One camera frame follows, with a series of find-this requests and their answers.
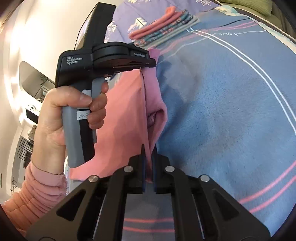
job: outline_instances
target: handle label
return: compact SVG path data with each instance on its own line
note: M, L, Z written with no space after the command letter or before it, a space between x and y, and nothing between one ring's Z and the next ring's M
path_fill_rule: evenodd
M90 114L90 110L81 110L81 111L77 111L76 114L77 114L77 120L85 120L87 119L87 117L89 116Z

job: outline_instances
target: folded cloth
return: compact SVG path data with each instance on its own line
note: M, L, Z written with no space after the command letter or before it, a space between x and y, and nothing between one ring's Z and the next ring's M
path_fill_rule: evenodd
M150 49L158 60L159 50ZM95 157L70 169L70 179L85 180L90 175L105 177L128 164L140 154L144 144L147 168L151 170L151 153L167 121L167 108L161 98L156 68L123 72L118 83L107 93L107 115L97 130Z
M197 23L199 23L199 19L196 16L193 16L193 18L187 24L179 27L175 31L172 31L172 32L162 36L161 38L153 41L152 43L144 46L143 48L144 49L149 49L149 48L152 48L152 47L156 47L156 46L168 41L169 39L173 38L174 36L182 33L183 31L185 31L186 29L192 27L193 25L195 25Z
M168 20L166 20L165 22L159 23L157 25L155 25L153 28L146 30L145 28L142 28L141 30L143 30L143 32L133 36L133 38L130 37L130 39L140 39L148 34L151 34L167 25L169 25L171 22L177 20L179 17L181 17L184 14L184 11L181 12L175 12L175 14L169 18Z
M159 29L158 31L155 31L155 32L153 32L153 33L150 33L150 34L144 36L142 39L143 39L144 41L146 41L146 40L150 39L151 37L154 37L154 36L156 36L156 35L159 35L159 34L162 33L163 31L165 31L165 30L167 30L167 29L169 29L169 28L175 26L177 23L179 23L179 22L185 20L185 19L189 16L189 12L188 12L187 10L184 10L182 13L183 13L183 14L182 14L178 19L176 19L175 21L170 22L167 26L164 26L163 28Z
M136 31L132 32L129 35L129 38L130 39L137 39L137 38L135 38L135 36L145 32L145 31L153 29L154 27L156 27L156 26L160 25L161 23L165 22L166 20L170 19L174 14L176 14L176 7L175 6L167 7L166 10L165 10L165 14L161 18L157 19L156 21L154 21L153 23L151 23L147 27L144 27L144 28L141 28L139 30L136 30Z
M185 25L190 20L192 20L192 18L193 18L192 15L188 15L185 20L183 20L183 21L181 21L181 22L179 22L179 23L177 23L175 25L173 25L173 23L170 24L170 27L168 29L162 31L160 34L158 34L158 35L156 35L154 37L151 37L151 38L149 38L147 40L143 40L143 39L141 39L139 41L137 40L137 42L135 42L135 46L143 47L143 46L145 46L145 45L147 45L147 44L149 44L149 43L163 37L164 35L166 35L166 34L168 34L170 32L173 32L175 29L178 29L179 27Z

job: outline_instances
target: pink sweater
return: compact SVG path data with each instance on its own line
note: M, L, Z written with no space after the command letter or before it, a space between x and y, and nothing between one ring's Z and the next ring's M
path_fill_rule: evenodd
M65 197L66 185L64 174L44 172L30 162L21 191L14 193L2 208L18 231L25 236L33 223Z

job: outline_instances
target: hand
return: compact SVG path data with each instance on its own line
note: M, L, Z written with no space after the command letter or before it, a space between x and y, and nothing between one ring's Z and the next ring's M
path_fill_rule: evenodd
M62 107L89 106L92 111L87 117L89 127L93 130L99 129L103 126L106 116L107 91L108 84L104 83L101 94L95 99L70 86L62 86L48 92L41 107L31 156L31 161L37 168L52 174L63 173L66 146Z

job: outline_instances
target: silver bolt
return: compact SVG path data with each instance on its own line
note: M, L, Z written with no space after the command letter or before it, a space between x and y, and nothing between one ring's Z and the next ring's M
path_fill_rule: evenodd
M126 166L126 167L124 167L124 171L125 172L132 172L133 171L133 167L132 166Z
M210 180L210 177L208 175L201 175L200 176L200 179L203 181L203 182L208 182Z
M99 179L98 176L92 175L92 176L89 177L89 182L95 183L95 182L98 181L98 179Z
M165 170L166 170L167 172L173 172L173 171L175 170L175 168L174 168L173 166L166 166L166 167L165 167Z

